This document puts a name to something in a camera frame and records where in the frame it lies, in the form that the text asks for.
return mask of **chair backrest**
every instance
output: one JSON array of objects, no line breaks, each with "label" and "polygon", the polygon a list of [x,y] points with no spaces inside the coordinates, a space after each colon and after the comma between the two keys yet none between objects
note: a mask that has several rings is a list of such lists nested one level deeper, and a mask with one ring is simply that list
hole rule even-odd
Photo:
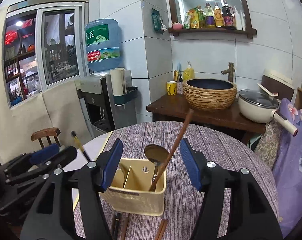
[{"label": "chair backrest", "polygon": [[51,127],[51,128],[42,129],[40,131],[34,132],[31,135],[31,141],[33,142],[35,140],[39,140],[40,146],[43,149],[44,145],[43,145],[43,142],[42,142],[41,138],[46,137],[47,141],[48,141],[48,143],[50,145],[51,144],[50,136],[53,136],[54,139],[55,139],[55,141],[56,141],[56,144],[60,147],[60,143],[59,143],[59,140],[58,140],[58,135],[60,133],[61,132],[60,132],[59,128],[57,128],[57,127]]}]

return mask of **blue water jug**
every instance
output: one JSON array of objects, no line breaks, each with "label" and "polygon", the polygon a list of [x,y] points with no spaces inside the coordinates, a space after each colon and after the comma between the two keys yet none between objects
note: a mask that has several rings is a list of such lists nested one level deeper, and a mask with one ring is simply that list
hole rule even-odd
[{"label": "blue water jug", "polygon": [[113,19],[95,20],[85,26],[85,50],[92,71],[114,69],[121,63],[118,28]]}]

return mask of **yellow soap bottle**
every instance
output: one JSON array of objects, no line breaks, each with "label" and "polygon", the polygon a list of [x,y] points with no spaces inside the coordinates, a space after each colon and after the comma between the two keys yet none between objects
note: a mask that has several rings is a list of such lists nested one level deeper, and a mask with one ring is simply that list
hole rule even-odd
[{"label": "yellow soap bottle", "polygon": [[194,69],[192,68],[190,61],[188,61],[188,67],[183,71],[183,81],[194,78]]}]

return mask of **faucet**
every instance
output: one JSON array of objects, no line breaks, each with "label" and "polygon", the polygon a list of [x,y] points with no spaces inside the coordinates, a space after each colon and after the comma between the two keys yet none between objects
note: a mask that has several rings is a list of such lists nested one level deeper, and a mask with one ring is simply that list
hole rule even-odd
[{"label": "faucet", "polygon": [[227,74],[227,73],[229,73],[228,81],[229,82],[233,82],[234,72],[235,72],[234,63],[233,62],[229,62],[229,69],[221,71],[221,74]]}]

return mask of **blue gripper pad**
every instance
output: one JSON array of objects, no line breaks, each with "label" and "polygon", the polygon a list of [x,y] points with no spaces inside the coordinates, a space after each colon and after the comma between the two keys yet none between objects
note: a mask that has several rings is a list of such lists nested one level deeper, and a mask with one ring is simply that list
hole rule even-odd
[{"label": "blue gripper pad", "polygon": [[59,146],[55,143],[35,152],[30,157],[29,161],[32,165],[38,165],[59,152]]},{"label": "blue gripper pad", "polygon": [[201,173],[198,165],[196,164],[194,157],[192,155],[193,149],[189,145],[189,142],[186,138],[183,138],[180,142],[180,152],[184,162],[185,167],[187,168],[187,172],[189,174],[189,178],[193,187],[195,187],[198,191],[201,189]]},{"label": "blue gripper pad", "polygon": [[116,169],[118,168],[122,156],[122,151],[123,143],[120,139],[116,139],[111,150],[109,151],[109,159],[107,160],[107,164],[103,170],[103,180],[101,187],[104,190],[107,190],[107,188],[111,186],[114,174],[116,172]]}]

